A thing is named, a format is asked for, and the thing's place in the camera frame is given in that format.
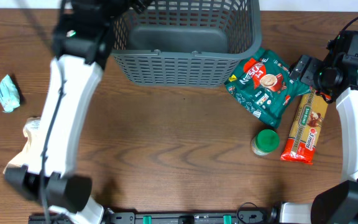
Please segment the grey plastic basket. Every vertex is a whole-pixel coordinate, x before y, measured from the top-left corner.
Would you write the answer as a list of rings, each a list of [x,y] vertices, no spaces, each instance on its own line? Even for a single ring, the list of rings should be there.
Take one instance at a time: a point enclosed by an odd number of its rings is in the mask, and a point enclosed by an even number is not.
[[[262,43],[258,0],[160,0],[114,23],[112,57],[138,85],[222,85]]]

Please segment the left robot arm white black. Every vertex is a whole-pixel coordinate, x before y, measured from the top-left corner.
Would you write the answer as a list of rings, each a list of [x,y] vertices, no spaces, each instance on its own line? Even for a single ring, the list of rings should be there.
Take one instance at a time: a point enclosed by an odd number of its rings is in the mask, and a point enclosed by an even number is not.
[[[50,82],[34,152],[9,166],[6,182],[25,199],[41,204],[44,221],[52,213],[72,223],[102,223],[104,207],[91,196],[92,181],[76,175],[81,131],[92,96],[112,52],[115,22],[128,10],[144,12],[145,0],[62,1],[53,30]]]

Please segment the small teal tissue packet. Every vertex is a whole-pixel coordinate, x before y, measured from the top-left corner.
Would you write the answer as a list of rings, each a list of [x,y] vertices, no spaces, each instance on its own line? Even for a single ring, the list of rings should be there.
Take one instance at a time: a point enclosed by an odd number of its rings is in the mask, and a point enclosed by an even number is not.
[[[9,75],[0,81],[0,104],[5,113],[11,113],[20,107],[20,95]]]

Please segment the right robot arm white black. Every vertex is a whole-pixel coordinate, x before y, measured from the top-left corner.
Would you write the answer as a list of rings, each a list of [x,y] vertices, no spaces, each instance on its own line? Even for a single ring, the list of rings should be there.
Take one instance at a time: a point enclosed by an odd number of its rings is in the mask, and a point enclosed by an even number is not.
[[[291,66],[290,78],[336,105],[342,131],[341,182],[311,203],[281,203],[270,216],[277,223],[358,223],[358,31],[340,31],[327,49],[324,60],[302,55]]]

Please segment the beige clear plastic bag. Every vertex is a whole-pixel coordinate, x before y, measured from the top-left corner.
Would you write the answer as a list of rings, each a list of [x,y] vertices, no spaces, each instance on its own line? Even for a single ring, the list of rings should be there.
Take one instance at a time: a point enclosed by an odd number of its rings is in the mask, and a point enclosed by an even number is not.
[[[13,167],[21,167],[25,159],[31,152],[32,149],[32,142],[34,139],[37,139],[38,132],[39,132],[39,125],[40,125],[40,117],[31,117],[28,118],[24,127],[23,127],[23,135],[26,138],[26,143],[24,144],[23,149],[20,153],[18,153],[13,159],[11,159],[6,167],[3,170],[3,174],[5,174],[8,168]]]

